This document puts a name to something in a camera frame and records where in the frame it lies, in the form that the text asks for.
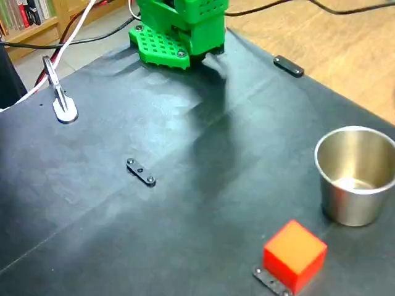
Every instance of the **cup rim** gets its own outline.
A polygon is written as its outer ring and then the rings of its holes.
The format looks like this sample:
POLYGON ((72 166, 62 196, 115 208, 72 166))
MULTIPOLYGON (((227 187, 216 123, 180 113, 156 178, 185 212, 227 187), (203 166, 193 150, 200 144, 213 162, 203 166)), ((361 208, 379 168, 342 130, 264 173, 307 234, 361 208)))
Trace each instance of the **cup rim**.
POLYGON ((315 146, 315 150, 314 150, 314 162, 315 162, 315 166, 317 167, 318 171, 320 172, 321 176, 324 177, 324 179, 326 179, 332 186, 353 193, 353 194, 359 194, 359 195, 370 195, 370 194, 377 194, 383 191, 386 191, 390 188, 392 188, 395 185, 395 175, 393 176, 393 180, 387 184, 385 184, 384 186, 381 186, 379 188, 374 188, 374 189, 346 189, 343 187, 338 186, 337 184, 335 184, 331 178, 329 178, 324 171, 322 170, 319 162, 318 162, 318 150, 320 149, 321 144, 330 136, 332 136, 333 134, 336 134, 340 131, 369 131, 372 133, 375 133, 383 138, 385 138, 394 148, 395 150, 395 141, 392 140, 389 136, 387 136, 386 134, 382 133, 381 131, 377 131, 375 129, 372 128, 366 128, 364 126, 358 126, 358 125, 351 125, 351 126, 345 126, 343 128, 338 128, 338 129, 334 129, 333 131, 330 131, 329 133, 327 133, 326 135, 324 135, 317 143, 317 145, 315 146))

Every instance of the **green 3d-printed part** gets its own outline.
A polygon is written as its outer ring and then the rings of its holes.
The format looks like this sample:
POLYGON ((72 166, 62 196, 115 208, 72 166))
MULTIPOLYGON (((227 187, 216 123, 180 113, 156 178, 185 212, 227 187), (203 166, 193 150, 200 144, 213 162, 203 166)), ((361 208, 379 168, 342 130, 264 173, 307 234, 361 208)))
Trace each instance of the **green 3d-printed part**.
POLYGON ((129 36, 131 42, 138 45, 143 61, 185 69, 190 66, 191 59, 201 59, 208 52, 223 49, 228 0, 137 2, 142 22, 130 30, 129 36), (168 44, 160 43, 161 40, 168 40, 168 44))
POLYGON ((180 40, 157 33, 146 25, 138 25, 131 29, 129 37, 138 45, 141 60, 146 63, 184 70, 190 65, 189 55, 180 40))

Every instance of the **white cable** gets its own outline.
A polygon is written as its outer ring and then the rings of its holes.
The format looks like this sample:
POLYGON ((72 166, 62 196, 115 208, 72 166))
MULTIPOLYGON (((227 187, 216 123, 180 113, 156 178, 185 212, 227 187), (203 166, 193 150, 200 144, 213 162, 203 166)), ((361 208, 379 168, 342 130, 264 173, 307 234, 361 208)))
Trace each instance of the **white cable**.
POLYGON ((138 17, 138 16, 133 12, 133 10, 131 9, 131 0, 128 0, 128 3, 129 3, 129 11, 130 11, 131 16, 134 17, 134 18, 137 19, 137 20, 141 20, 141 17, 138 17))
MULTIPOLYGON (((60 58, 62 57, 64 51, 66 50, 66 48, 70 45, 70 43, 73 41, 73 39, 75 38, 75 36, 78 34, 78 31, 80 31, 80 28, 82 27, 86 16, 88 15, 89 11, 92 9, 92 7, 94 6, 94 3, 96 2, 96 0, 90 0, 88 6, 86 7, 86 9, 84 10, 83 15, 81 16, 80 21, 78 22, 77 26, 75 27, 73 33, 70 35, 70 37, 68 38, 68 40, 66 41, 66 43, 61 47, 59 54, 56 57, 56 60, 54 62, 54 68, 56 69, 56 67, 59 65, 60 62, 60 58)), ((24 95, 18 102, 16 102, 15 104, 19 104, 21 102, 23 102, 24 100, 28 99, 32 94, 34 94, 37 90, 40 89, 40 87, 42 87, 44 85, 44 83, 48 80, 47 75, 45 75, 43 77, 43 79, 34 87, 32 88, 26 95, 24 95)))

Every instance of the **wooden floor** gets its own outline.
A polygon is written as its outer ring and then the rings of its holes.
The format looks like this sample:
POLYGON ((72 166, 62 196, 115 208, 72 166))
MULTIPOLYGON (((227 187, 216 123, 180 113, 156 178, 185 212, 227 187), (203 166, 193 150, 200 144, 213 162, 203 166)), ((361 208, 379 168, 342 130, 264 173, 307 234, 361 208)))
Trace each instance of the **wooden floor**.
MULTIPOLYGON (((273 0, 230 0, 229 12, 273 0)), ((353 9, 385 0, 320 0, 353 9)), ((327 87, 395 125, 395 6, 331 15, 305 0, 280 4, 227 26, 271 54, 281 54, 327 87)))

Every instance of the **book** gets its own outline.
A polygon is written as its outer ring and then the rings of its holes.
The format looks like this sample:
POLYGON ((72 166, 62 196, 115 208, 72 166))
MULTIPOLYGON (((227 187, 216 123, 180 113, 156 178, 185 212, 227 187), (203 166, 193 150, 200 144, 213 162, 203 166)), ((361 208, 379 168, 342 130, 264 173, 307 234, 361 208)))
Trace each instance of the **book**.
POLYGON ((7 6, 5 0, 0 0, 0 14, 2 15, 4 22, 3 24, 8 28, 12 28, 12 23, 8 16, 7 6))
POLYGON ((45 21, 45 18, 43 15, 43 11, 41 10, 41 7, 40 7, 40 2, 38 0, 35 0, 35 6, 37 8, 37 12, 38 12, 39 18, 41 20, 41 23, 43 23, 45 21))
POLYGON ((35 23, 35 16, 33 13, 30 11, 29 5, 27 4, 27 0, 22 0, 23 8, 25 9, 27 21, 29 25, 31 26, 32 24, 35 23))
POLYGON ((14 13, 12 12, 10 0, 5 0, 6 2, 6 9, 8 11, 8 15, 10 17, 10 27, 9 29, 19 30, 17 25, 17 19, 15 18, 14 13))
POLYGON ((16 0, 8 0, 10 2, 10 6, 12 9, 12 13, 15 16, 15 19, 17 21, 17 26, 19 30, 23 30, 25 28, 25 25, 23 24, 22 16, 20 15, 19 7, 17 5, 16 0))
POLYGON ((0 35, 3 37, 4 35, 8 35, 8 28, 6 23, 4 22, 4 17, 0 15, 0 35))
POLYGON ((17 0, 17 4, 18 4, 20 16, 22 17, 23 24, 25 25, 25 28, 28 28, 29 27, 29 22, 27 20, 25 8, 23 7, 23 4, 22 4, 21 0, 17 0))
POLYGON ((27 0, 27 3, 29 5, 29 10, 33 14, 33 17, 35 19, 36 25, 41 25, 41 19, 40 16, 38 15, 38 11, 36 8, 35 0, 27 0))
POLYGON ((45 0, 39 0, 39 6, 41 8, 41 11, 43 12, 44 19, 49 19, 51 16, 49 15, 47 2, 45 2, 45 0))
POLYGON ((52 3, 52 0, 47 0, 47 6, 48 6, 48 10, 49 10, 49 15, 51 17, 55 17, 56 12, 55 12, 55 7, 54 7, 54 4, 52 3))

